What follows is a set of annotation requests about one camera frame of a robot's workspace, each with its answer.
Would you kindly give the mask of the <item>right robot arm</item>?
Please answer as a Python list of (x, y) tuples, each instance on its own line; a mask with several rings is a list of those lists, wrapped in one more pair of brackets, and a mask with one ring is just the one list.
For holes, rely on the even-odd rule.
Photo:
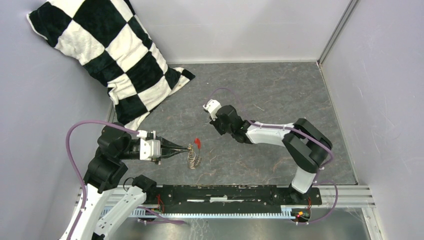
[(309, 189), (325, 160), (334, 158), (331, 141), (305, 118), (289, 124), (244, 120), (232, 105), (222, 106), (215, 100), (205, 104), (203, 109), (209, 113), (210, 124), (220, 135), (230, 134), (242, 144), (270, 144), (287, 149), (297, 165), (288, 191), (289, 199), (295, 204), (309, 198)]

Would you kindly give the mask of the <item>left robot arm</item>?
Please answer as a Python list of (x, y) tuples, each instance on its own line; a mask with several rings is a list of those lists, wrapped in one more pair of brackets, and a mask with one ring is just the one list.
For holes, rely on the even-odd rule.
[[(103, 125), (97, 140), (98, 148), (81, 174), (70, 146), (72, 132), (85, 124)], [(108, 240), (139, 205), (151, 204), (157, 198), (153, 180), (142, 175), (133, 178), (124, 197), (101, 216), (107, 200), (119, 185), (128, 167), (124, 160), (159, 162), (181, 153), (191, 153), (193, 145), (181, 146), (156, 134), (155, 131), (133, 130), (120, 123), (83, 120), (67, 132), (65, 147), (69, 161), (81, 186), (77, 210), (61, 236), (62, 240)]]

